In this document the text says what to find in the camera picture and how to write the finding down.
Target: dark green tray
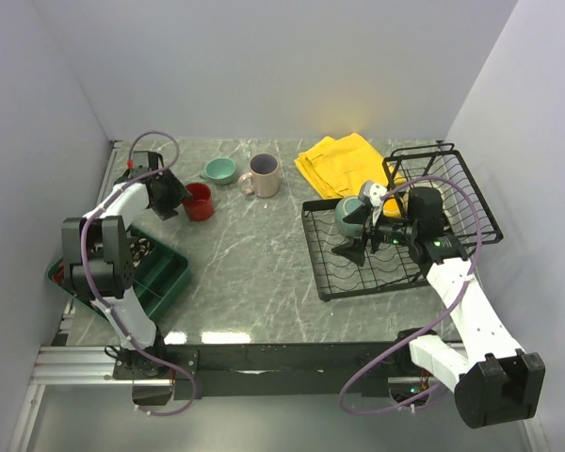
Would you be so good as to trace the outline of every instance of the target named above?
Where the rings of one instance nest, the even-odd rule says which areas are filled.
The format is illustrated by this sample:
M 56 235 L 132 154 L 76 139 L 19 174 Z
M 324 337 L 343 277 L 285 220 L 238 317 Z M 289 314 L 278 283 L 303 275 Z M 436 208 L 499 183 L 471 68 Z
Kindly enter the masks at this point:
M 154 322 L 163 318 L 163 315 L 171 304 L 177 300 L 178 295 L 190 283 L 191 273 L 188 268 L 188 260 L 178 252 L 165 246 L 150 235 L 134 226 L 128 232 L 133 237 L 146 238 L 153 242 L 153 249 L 144 257 L 134 273 L 134 292 L 140 301 L 140 305 L 147 316 Z M 96 314 L 104 317 L 100 310 L 94 310 L 88 299 L 84 299 L 67 290 L 66 287 L 57 284 L 52 276 L 58 272 L 62 259 L 56 261 L 48 268 L 46 276 L 54 285 L 58 286 L 68 295 L 71 295 Z

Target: dish rack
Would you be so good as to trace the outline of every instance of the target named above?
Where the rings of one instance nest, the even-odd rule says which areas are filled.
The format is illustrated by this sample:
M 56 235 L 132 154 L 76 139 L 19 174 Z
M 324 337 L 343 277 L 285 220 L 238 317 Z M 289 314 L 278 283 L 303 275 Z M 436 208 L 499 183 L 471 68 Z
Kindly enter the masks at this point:
M 473 201 L 483 236 L 483 244 L 498 243 L 503 235 L 490 207 L 481 194 L 471 171 L 453 143 L 399 148 L 383 159 L 383 170 L 390 181 L 388 189 L 396 187 L 394 179 L 406 180 L 434 175 L 450 179 L 462 188 Z M 449 232 L 454 234 L 469 255 L 475 251 L 475 217 L 467 203 L 449 186 L 425 182 L 440 189 L 444 199 L 444 211 Z M 395 198 L 400 213 L 406 217 L 401 194 Z M 366 263 L 356 266 L 344 257 L 332 253 L 332 249 L 347 239 L 340 234 L 334 221 L 334 209 L 340 200 L 304 202 L 301 210 L 303 231 L 312 261 L 318 296 L 323 301 L 377 294 L 428 285 L 425 276 L 415 264 L 406 247 L 381 244 L 376 253 L 366 250 Z

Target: pink mug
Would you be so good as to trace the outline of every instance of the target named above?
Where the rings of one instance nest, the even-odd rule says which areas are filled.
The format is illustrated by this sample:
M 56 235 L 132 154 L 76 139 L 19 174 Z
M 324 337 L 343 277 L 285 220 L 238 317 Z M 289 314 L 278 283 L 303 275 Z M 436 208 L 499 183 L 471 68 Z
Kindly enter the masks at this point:
M 281 164 L 274 155 L 259 153 L 249 162 L 249 172 L 238 178 L 238 187 L 243 194 L 269 198 L 276 195 L 281 187 Z M 251 185 L 243 188 L 243 183 L 250 179 Z

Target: yellow towel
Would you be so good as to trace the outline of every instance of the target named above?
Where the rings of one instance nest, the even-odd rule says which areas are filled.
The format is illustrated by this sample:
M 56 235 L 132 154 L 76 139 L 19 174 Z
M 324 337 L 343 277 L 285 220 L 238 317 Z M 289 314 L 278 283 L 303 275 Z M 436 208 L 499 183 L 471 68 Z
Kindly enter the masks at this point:
M 358 134 L 341 139 L 324 137 L 312 149 L 300 153 L 295 160 L 299 172 L 324 199 L 357 196 L 364 182 L 371 180 L 388 185 L 383 171 L 383 157 Z M 406 179 L 398 174 L 396 184 Z M 387 217 L 399 217 L 395 200 L 383 206 Z

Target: white panel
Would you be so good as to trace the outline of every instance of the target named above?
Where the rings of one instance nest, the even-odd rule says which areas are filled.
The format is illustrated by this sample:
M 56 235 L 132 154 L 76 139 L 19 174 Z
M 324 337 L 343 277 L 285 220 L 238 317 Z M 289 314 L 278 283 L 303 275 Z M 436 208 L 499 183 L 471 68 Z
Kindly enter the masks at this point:
M 46 280 L 60 223 L 96 201 L 107 141 L 26 0 L 0 0 L 0 451 L 65 297 Z
M 540 413 L 565 451 L 565 0 L 519 2 L 448 135 L 506 239 L 483 287 L 547 373 Z
M 110 138 L 439 138 L 516 0 L 34 3 Z

